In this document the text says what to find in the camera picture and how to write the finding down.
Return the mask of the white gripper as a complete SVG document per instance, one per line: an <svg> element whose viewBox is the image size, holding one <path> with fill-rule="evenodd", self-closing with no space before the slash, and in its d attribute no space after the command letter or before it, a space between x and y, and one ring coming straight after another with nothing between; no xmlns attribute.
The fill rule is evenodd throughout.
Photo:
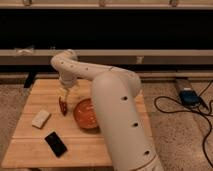
<svg viewBox="0 0 213 171"><path fill-rule="evenodd" d="M67 88L72 88L76 83L77 83L77 78L75 76L60 76L59 81L61 85L64 87L63 90L63 95L62 95L62 100L64 102L67 102L67 98L69 95L69 89Z"/></svg>

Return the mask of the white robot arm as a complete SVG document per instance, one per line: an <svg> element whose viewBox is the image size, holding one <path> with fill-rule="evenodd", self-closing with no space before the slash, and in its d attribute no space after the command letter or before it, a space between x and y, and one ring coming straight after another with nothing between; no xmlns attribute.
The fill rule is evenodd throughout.
<svg viewBox="0 0 213 171"><path fill-rule="evenodd" d="M80 62L71 49L54 55L51 65L62 86L62 113L67 112L69 89L77 79L91 82L91 101L115 171L164 171L136 107L141 80L135 72Z"/></svg>

